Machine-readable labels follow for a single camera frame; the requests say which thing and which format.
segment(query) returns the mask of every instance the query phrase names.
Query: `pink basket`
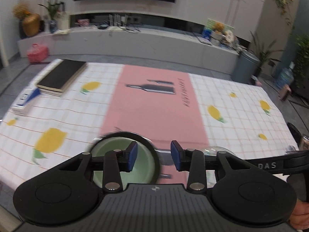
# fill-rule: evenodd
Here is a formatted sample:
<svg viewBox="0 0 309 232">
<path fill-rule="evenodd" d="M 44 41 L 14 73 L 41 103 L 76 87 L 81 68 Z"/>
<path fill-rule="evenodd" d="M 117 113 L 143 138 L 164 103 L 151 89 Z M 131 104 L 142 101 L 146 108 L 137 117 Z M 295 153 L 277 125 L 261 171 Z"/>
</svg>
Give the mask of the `pink basket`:
<svg viewBox="0 0 309 232">
<path fill-rule="evenodd" d="M 41 62 L 48 56 L 48 48 L 45 45 L 34 43 L 27 51 L 27 56 L 30 63 Z"/>
</svg>

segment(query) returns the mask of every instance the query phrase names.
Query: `water bottle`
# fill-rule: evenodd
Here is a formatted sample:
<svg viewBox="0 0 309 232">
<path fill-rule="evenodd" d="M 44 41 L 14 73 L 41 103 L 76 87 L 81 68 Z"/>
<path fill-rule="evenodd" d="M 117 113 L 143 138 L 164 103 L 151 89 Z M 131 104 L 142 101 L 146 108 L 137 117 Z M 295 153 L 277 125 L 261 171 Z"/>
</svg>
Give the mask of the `water bottle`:
<svg viewBox="0 0 309 232">
<path fill-rule="evenodd" d="M 295 64 L 291 62 L 289 68 L 284 68 L 282 72 L 279 74 L 279 77 L 276 80 L 276 86 L 278 89 L 282 89 L 284 85 L 290 86 L 290 84 L 294 81 L 293 76 L 293 68 Z"/>
</svg>

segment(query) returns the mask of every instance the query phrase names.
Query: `green plant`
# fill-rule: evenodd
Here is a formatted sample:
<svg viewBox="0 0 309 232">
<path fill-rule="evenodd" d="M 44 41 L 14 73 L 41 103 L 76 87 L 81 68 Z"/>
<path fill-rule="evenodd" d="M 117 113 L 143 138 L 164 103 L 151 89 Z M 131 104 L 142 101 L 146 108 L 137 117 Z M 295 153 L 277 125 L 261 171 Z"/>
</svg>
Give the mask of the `green plant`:
<svg viewBox="0 0 309 232">
<path fill-rule="evenodd" d="M 309 36 L 297 36 L 296 43 L 299 46 L 299 49 L 296 55 L 293 74 L 294 83 L 296 87 L 299 88 L 306 78 L 309 69 Z"/>
<path fill-rule="evenodd" d="M 59 2 L 59 0 L 48 0 L 47 6 L 45 6 L 43 4 L 38 4 L 38 5 L 45 7 L 48 11 L 50 19 L 54 20 L 57 12 L 59 10 L 60 4 L 61 4 L 61 2 Z"/>
<path fill-rule="evenodd" d="M 253 35 L 252 32 L 250 32 L 250 33 L 251 33 L 251 36 L 253 38 L 253 44 L 254 44 L 254 49 L 252 50 L 252 52 L 260 60 L 260 62 L 257 64 L 257 68 L 261 68 L 263 64 L 265 64 L 266 62 L 269 62 L 269 61 L 280 62 L 280 60 L 270 57 L 271 54 L 273 54 L 273 53 L 283 51 L 283 50 L 270 50 L 274 46 L 274 44 L 277 42 L 277 39 L 272 41 L 270 43 L 270 45 L 267 48 L 265 48 L 264 43 L 260 44 L 260 40 L 259 40 L 258 36 Z"/>
<path fill-rule="evenodd" d="M 285 18 L 285 21 L 286 21 L 286 24 L 288 26 L 291 26 L 292 25 L 292 16 L 291 16 L 291 12 L 290 12 L 290 9 L 289 9 L 289 2 L 286 1 L 286 0 L 274 0 L 275 3 L 277 4 L 277 7 L 279 9 L 281 9 L 281 12 L 280 14 L 283 16 L 283 15 L 287 15 L 287 17 Z"/>
</svg>

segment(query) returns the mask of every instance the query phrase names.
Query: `metal screw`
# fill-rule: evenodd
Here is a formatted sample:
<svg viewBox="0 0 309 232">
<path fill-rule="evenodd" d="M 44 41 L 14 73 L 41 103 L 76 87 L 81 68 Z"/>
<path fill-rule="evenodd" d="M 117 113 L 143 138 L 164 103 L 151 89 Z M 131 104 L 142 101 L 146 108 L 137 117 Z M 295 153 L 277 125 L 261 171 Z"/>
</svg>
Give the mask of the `metal screw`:
<svg viewBox="0 0 309 232">
<path fill-rule="evenodd" d="M 117 182 L 109 182 L 105 184 L 105 188 L 108 190 L 117 190 L 120 188 L 120 185 Z"/>
<path fill-rule="evenodd" d="M 194 182 L 190 184 L 190 188 L 196 191 L 204 189 L 205 185 L 200 182 Z"/>
</svg>

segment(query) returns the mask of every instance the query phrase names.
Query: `black notebook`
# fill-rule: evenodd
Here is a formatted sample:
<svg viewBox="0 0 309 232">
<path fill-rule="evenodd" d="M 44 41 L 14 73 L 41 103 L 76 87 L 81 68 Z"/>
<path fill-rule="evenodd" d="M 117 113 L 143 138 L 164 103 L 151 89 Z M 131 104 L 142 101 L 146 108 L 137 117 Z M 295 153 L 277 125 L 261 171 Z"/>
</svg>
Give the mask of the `black notebook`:
<svg viewBox="0 0 309 232">
<path fill-rule="evenodd" d="M 38 82 L 37 87 L 63 93 L 86 67 L 86 62 L 65 59 Z"/>
</svg>

